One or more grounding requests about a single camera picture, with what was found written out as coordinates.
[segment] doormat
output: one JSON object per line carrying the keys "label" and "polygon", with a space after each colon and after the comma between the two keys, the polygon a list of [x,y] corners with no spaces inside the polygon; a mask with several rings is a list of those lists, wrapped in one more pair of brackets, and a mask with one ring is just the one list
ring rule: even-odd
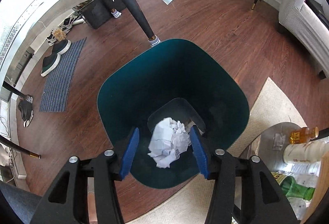
{"label": "doormat", "polygon": [[73,43],[61,55],[58,66],[48,75],[43,89],[40,112],[64,112],[75,65],[87,38]]}

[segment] crumpled paper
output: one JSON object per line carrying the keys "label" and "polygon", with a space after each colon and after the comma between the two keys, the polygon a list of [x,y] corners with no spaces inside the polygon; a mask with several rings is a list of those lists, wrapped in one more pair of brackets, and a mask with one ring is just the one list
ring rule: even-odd
{"label": "crumpled paper", "polygon": [[169,168],[170,163],[177,160],[190,145],[190,135],[185,131],[184,124],[168,117],[155,126],[148,155],[154,159],[157,167]]}

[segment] wooden floor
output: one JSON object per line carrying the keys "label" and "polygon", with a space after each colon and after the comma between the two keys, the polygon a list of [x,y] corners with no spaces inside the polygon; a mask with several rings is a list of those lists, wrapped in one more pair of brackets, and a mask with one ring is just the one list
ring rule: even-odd
{"label": "wooden floor", "polygon": [[[308,52],[276,31],[278,12],[254,0],[137,0],[160,39],[188,39],[212,56],[239,84],[250,107],[269,76],[283,90],[308,126],[329,126],[329,81],[320,81]],[[87,37],[78,60],[65,113],[38,111],[46,78],[42,60],[26,81],[24,93],[34,96],[34,119],[28,128],[17,111],[21,146],[41,154],[23,155],[27,183],[43,195],[72,155],[94,157],[111,147],[101,124],[96,99],[102,83],[114,71],[149,48],[146,36],[128,10],[99,29],[74,26],[68,39]],[[117,185],[125,221],[162,203],[181,186],[150,189],[131,176]]]}

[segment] label on bottle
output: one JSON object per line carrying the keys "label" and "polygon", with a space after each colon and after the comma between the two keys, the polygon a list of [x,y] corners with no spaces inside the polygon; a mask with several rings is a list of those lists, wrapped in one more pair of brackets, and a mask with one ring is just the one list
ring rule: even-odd
{"label": "label on bottle", "polygon": [[298,132],[293,132],[292,133],[293,141],[296,141],[296,140],[299,141],[299,137],[300,137],[299,135],[300,135],[299,131]]}
{"label": "label on bottle", "polygon": [[271,174],[279,185],[281,185],[282,181],[287,177],[287,175],[283,175],[276,172],[271,172]]}

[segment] amber glass bottle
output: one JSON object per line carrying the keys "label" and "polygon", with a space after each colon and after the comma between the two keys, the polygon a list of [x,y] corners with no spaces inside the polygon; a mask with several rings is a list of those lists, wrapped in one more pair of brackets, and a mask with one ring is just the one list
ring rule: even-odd
{"label": "amber glass bottle", "polygon": [[319,135],[319,129],[316,126],[313,129],[308,127],[302,127],[290,133],[289,141],[291,144],[307,143],[311,139],[317,138]]}

